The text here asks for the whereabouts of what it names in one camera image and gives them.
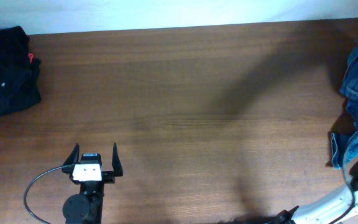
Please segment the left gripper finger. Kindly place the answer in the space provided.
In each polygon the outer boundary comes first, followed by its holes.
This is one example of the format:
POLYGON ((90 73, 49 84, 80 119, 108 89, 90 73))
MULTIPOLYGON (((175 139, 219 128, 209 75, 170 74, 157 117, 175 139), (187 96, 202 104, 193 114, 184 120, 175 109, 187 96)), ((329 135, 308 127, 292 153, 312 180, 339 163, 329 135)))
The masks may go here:
POLYGON ((79 144, 75 144, 74 149, 70 153, 70 155, 67 157, 65 162, 63 163, 64 166, 69 166, 72 164, 76 164, 79 159, 79 152, 80 152, 80 146, 79 144))
POLYGON ((112 169, 115 177, 122 177, 124 175, 116 143, 113 144, 112 149, 112 169))

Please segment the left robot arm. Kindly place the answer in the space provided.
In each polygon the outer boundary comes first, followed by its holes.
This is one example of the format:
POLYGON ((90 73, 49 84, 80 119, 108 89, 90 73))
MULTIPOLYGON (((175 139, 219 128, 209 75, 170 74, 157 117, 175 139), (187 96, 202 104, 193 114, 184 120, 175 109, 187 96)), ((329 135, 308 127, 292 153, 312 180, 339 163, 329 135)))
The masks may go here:
POLYGON ((80 186, 80 192, 68 197, 62 213, 66 223, 99 224, 102 220, 104 185, 115 183, 115 178, 124 174, 119 159, 117 144, 112 147, 112 170, 102 170, 102 159, 98 153, 80 154, 75 145, 63 163, 62 172, 80 186))

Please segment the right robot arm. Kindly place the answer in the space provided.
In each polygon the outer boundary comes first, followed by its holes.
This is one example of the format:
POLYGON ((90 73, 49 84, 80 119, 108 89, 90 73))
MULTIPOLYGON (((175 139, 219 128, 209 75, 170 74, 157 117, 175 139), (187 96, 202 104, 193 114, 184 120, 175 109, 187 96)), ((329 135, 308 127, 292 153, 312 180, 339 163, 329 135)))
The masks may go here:
POLYGON ((276 224, 329 224, 341 223, 358 215, 358 162, 351 169, 342 169, 345 184, 325 197, 290 211, 283 210, 270 223, 276 224))

